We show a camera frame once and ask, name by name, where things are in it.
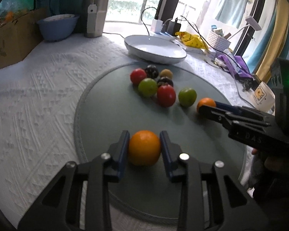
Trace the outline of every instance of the white plate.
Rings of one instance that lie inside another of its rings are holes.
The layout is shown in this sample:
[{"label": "white plate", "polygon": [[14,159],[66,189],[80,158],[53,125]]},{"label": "white plate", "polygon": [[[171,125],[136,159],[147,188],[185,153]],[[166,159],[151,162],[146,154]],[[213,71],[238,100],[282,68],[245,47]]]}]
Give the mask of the white plate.
[{"label": "white plate", "polygon": [[187,56],[178,45],[154,36],[132,35],[124,43],[130,54],[161,64],[179,63]]}]

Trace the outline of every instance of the white mug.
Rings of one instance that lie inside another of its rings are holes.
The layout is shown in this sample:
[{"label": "white mug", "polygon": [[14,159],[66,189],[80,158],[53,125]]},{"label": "white mug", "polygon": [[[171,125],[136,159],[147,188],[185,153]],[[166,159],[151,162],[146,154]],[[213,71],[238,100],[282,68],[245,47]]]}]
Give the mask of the white mug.
[{"label": "white mug", "polygon": [[266,113],[275,104],[275,95],[264,82],[259,84],[257,89],[252,93],[251,97],[255,108]]}]

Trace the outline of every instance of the curtain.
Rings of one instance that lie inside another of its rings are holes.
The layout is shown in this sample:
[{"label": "curtain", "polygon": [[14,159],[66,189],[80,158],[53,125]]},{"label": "curtain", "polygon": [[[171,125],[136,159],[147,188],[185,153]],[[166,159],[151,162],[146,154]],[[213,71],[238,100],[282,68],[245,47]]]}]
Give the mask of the curtain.
[{"label": "curtain", "polygon": [[276,7],[276,20],[274,29],[261,60],[256,75],[263,82],[268,82],[271,74],[270,67],[284,49],[289,30],[289,3],[287,0],[278,0]]},{"label": "curtain", "polygon": [[261,63],[261,61],[263,59],[263,53],[265,53],[267,51],[268,42],[270,42],[270,39],[271,39],[271,36],[273,33],[273,29],[275,26],[275,21],[276,21],[276,10],[274,12],[274,15],[273,15],[271,21],[270,21],[270,24],[267,28],[267,31],[265,32],[259,45],[255,49],[253,55],[248,59],[248,61],[246,63],[249,70],[250,71],[253,70],[253,73],[255,73],[258,70],[259,64]]}]

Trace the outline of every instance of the desk lamp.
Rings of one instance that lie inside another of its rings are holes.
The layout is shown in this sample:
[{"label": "desk lamp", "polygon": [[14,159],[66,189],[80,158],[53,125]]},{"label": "desk lamp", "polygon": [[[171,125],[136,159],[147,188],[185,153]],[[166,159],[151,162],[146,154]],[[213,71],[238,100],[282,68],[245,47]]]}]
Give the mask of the desk lamp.
[{"label": "desk lamp", "polygon": [[244,28],[247,27],[252,27],[255,31],[260,31],[262,28],[261,26],[258,24],[258,22],[256,22],[256,20],[252,17],[252,16],[248,16],[245,18],[245,21],[247,22],[247,25],[245,25],[244,27],[240,28],[234,35],[232,35],[231,37],[228,38],[228,40],[230,40],[231,38],[233,38],[236,34],[238,34],[241,30],[243,30]]}]

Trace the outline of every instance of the bowl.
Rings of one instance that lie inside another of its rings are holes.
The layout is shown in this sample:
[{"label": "bowl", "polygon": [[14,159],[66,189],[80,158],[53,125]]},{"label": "bowl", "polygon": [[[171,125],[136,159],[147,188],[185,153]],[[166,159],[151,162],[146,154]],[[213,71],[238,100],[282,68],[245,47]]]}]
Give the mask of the bowl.
[{"label": "bowl", "polygon": [[130,54],[161,64],[176,64],[187,56],[184,49],[159,37],[131,35],[124,43]]},{"label": "bowl", "polygon": [[41,34],[46,41],[60,41],[73,32],[79,15],[62,14],[37,21]]}]

